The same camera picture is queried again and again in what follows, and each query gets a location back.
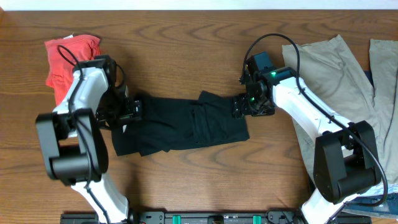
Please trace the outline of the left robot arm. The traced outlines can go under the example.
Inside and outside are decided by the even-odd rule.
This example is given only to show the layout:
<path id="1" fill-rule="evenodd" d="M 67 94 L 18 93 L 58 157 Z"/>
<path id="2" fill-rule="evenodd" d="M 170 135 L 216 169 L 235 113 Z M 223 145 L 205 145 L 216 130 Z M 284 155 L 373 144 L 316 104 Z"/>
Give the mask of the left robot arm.
<path id="1" fill-rule="evenodd" d="M 109 56 L 78 62 L 62 102 L 35 120 L 47 175 L 84 197 L 95 210 L 94 223 L 133 223 L 129 200 L 108 174 L 102 129 L 126 130 L 142 117 L 142 102 L 116 84 L 120 66 Z"/>

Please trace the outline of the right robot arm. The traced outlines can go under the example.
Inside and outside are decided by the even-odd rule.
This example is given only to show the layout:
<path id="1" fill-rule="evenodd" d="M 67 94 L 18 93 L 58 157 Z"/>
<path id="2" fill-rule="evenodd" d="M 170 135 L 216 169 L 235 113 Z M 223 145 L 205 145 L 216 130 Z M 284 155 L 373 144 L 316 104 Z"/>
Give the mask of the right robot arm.
<path id="1" fill-rule="evenodd" d="M 288 113 L 315 144 L 315 190 L 292 223 L 330 223 L 353 199 L 382 182 L 375 133 L 366 121 L 354 123 L 315 95 L 290 67 L 245 69 L 246 91 L 234 97 L 233 115 Z"/>

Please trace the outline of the black t-shirt with logo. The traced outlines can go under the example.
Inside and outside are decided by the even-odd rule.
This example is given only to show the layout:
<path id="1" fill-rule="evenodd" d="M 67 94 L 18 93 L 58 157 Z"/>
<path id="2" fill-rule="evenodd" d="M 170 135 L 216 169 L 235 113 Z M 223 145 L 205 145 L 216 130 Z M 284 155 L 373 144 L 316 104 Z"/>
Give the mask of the black t-shirt with logo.
<path id="1" fill-rule="evenodd" d="M 111 131 L 118 156 L 196 149 L 249 139 L 245 119 L 233 116 L 232 97 L 202 91 L 197 100 L 140 95 L 142 116 Z"/>

